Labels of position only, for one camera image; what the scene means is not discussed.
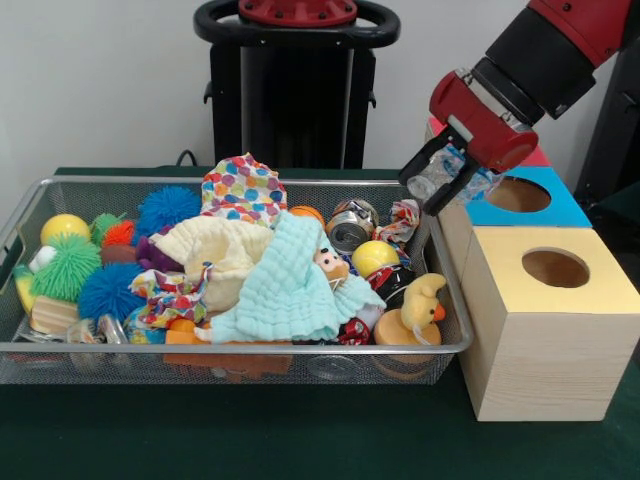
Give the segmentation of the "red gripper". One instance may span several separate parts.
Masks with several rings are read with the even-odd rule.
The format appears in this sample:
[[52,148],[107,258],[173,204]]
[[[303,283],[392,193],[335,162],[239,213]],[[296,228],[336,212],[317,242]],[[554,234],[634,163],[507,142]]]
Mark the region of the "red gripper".
[[431,94],[429,110],[464,140],[466,152],[473,159],[438,152],[451,141],[449,134],[440,133],[400,170],[398,181],[407,186],[428,166],[426,178],[434,191],[424,201],[423,211],[429,216],[437,216],[453,201],[480,165],[505,172],[521,164],[537,148],[538,135],[532,128],[520,122],[467,69],[454,70],[440,80]]

